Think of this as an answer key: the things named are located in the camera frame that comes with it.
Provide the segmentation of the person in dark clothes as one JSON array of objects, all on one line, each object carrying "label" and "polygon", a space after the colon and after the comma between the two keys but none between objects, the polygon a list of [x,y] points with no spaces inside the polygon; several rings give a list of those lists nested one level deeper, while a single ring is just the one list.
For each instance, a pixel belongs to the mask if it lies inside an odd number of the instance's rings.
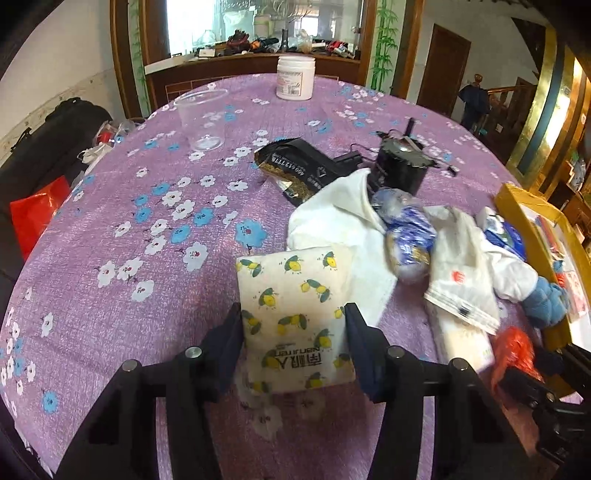
[{"label": "person in dark clothes", "polygon": [[474,80],[464,86],[458,97],[464,102],[464,113],[460,124],[468,131],[480,122],[485,114],[490,112],[489,94],[482,87],[483,76],[479,73],[474,75]]}]

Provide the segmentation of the black cylindrical motor device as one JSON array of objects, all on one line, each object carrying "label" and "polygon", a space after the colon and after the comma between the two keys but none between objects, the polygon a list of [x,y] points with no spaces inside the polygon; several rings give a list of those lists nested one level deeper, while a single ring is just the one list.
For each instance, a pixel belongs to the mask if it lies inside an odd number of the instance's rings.
[{"label": "black cylindrical motor device", "polygon": [[456,167],[429,155],[423,143],[412,138],[416,123],[411,117],[403,132],[377,131],[381,143],[367,179],[371,194],[390,188],[416,196],[430,169],[439,169],[452,178],[458,175]]}]

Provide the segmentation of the purple floral tablecloth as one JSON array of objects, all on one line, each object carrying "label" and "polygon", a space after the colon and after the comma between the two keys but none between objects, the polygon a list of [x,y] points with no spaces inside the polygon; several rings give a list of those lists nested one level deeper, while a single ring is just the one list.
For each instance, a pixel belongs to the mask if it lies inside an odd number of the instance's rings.
[{"label": "purple floral tablecloth", "polygon": [[[1,330],[1,395],[17,432],[56,473],[79,424],[124,360],[160,363],[223,320],[235,258],[286,250],[294,206],[253,152],[290,137],[331,157],[378,151],[404,130],[458,167],[430,170],[419,198],[477,214],[506,167],[473,135],[396,97],[315,78],[304,102],[276,97],[276,74],[213,84],[225,141],[193,153],[164,105],[102,159],[45,230],[19,275]],[[208,410],[224,479],[366,479],[384,405],[356,383],[254,406],[232,386]]]}]

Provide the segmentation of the black gold snack bag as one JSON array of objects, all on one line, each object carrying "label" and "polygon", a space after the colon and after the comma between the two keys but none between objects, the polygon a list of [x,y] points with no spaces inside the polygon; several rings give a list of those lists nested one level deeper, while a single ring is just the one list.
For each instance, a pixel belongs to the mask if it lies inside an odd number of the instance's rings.
[{"label": "black gold snack bag", "polygon": [[301,138],[267,144],[254,153],[254,162],[276,180],[283,197],[295,207],[336,179],[349,176],[339,171],[334,158]]}]

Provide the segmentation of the black bag on left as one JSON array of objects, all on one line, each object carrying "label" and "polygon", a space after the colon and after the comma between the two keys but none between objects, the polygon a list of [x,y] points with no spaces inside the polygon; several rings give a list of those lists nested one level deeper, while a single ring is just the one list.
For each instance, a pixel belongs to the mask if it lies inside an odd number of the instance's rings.
[{"label": "black bag on left", "polygon": [[82,169],[78,155],[92,146],[99,127],[112,117],[79,97],[62,101],[36,130],[26,129],[1,166],[1,239],[13,242],[9,204],[60,176],[73,180]]}]

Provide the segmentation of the blue white crinkled plastic bag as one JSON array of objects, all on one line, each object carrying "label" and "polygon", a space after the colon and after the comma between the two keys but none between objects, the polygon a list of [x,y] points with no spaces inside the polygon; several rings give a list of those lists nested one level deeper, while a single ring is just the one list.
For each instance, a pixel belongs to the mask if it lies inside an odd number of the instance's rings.
[{"label": "blue white crinkled plastic bag", "polygon": [[430,273],[437,231],[417,199],[399,189],[381,188],[370,201],[386,226],[386,248],[394,275],[407,284]]}]

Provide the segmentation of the lemon print tissue pack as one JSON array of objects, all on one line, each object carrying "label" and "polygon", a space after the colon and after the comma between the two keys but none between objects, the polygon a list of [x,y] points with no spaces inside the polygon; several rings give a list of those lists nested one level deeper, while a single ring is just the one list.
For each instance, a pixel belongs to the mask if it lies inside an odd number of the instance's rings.
[{"label": "lemon print tissue pack", "polygon": [[356,379],[345,313],[352,262],[352,249],[342,245],[236,259],[253,393],[293,393]]}]

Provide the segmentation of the white cloth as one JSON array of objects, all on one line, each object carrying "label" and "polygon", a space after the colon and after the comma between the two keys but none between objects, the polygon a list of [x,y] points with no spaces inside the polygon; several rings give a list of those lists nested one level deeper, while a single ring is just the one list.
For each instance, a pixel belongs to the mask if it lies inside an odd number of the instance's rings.
[{"label": "white cloth", "polygon": [[345,245],[353,251],[352,301],[370,326],[379,325],[398,278],[386,247],[386,225],[370,204],[370,170],[336,179],[290,215],[287,248]]}]

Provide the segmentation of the black power adapter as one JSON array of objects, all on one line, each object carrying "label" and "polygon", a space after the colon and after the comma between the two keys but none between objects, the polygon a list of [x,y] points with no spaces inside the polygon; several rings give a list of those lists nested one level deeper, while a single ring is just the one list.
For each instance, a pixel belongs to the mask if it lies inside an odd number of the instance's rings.
[{"label": "black power adapter", "polygon": [[335,157],[334,162],[339,171],[349,175],[363,163],[363,156],[359,151],[353,150]]}]

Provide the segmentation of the red mesh bag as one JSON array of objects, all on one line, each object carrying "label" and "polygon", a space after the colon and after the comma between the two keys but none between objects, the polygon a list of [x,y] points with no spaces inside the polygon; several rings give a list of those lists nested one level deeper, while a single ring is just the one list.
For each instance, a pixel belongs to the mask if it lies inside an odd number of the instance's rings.
[{"label": "red mesh bag", "polygon": [[495,363],[491,374],[491,389],[504,378],[509,367],[515,367],[532,378],[543,382],[543,377],[534,366],[534,348],[530,337],[521,329],[511,326],[500,332],[493,345]]}]

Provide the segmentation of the white plastic jar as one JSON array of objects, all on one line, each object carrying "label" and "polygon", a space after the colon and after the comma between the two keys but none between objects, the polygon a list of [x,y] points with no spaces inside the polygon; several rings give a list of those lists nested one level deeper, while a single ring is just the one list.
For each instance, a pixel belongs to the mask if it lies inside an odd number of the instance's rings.
[{"label": "white plastic jar", "polygon": [[315,58],[280,55],[276,67],[276,96],[288,101],[307,101],[314,93]]}]

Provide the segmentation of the blue fluffy cloth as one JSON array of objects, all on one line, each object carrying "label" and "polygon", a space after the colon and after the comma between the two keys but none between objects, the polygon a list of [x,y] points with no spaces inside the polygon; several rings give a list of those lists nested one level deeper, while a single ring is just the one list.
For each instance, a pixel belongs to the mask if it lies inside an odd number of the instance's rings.
[{"label": "blue fluffy cloth", "polygon": [[567,315],[568,299],[565,290],[540,276],[532,293],[521,302],[530,324],[544,330],[559,324]]}]

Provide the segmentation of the yellow cardboard box lid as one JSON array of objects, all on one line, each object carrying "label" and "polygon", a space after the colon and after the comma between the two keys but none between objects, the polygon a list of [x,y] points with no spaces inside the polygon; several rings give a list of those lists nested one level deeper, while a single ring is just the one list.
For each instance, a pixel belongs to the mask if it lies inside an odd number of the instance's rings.
[{"label": "yellow cardboard box lid", "polygon": [[[513,225],[522,236],[527,262],[551,283],[558,281],[550,244],[536,223],[538,217],[546,219],[565,250],[567,268],[577,274],[586,301],[590,300],[590,260],[567,217],[557,208],[518,186],[505,183],[494,199],[498,212]],[[558,324],[544,329],[542,344],[549,351],[556,351],[569,344],[590,348],[590,314],[577,318],[568,312]]]}]

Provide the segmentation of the white sock with red mark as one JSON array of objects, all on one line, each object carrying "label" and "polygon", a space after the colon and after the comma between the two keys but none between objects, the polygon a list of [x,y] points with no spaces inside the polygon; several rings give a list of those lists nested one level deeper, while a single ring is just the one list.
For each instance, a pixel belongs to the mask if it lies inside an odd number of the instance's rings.
[{"label": "white sock with red mark", "polygon": [[457,319],[494,335],[501,325],[484,233],[472,216],[451,206],[429,206],[437,232],[425,299]]}]

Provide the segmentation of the blue white tissue packet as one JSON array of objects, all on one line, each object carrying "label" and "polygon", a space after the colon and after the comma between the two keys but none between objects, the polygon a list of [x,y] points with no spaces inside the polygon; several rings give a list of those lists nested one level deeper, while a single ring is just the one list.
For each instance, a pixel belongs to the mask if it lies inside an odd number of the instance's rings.
[{"label": "blue white tissue packet", "polygon": [[513,253],[522,261],[526,260],[526,249],[521,234],[495,210],[484,207],[476,215],[476,224],[490,243]]}]

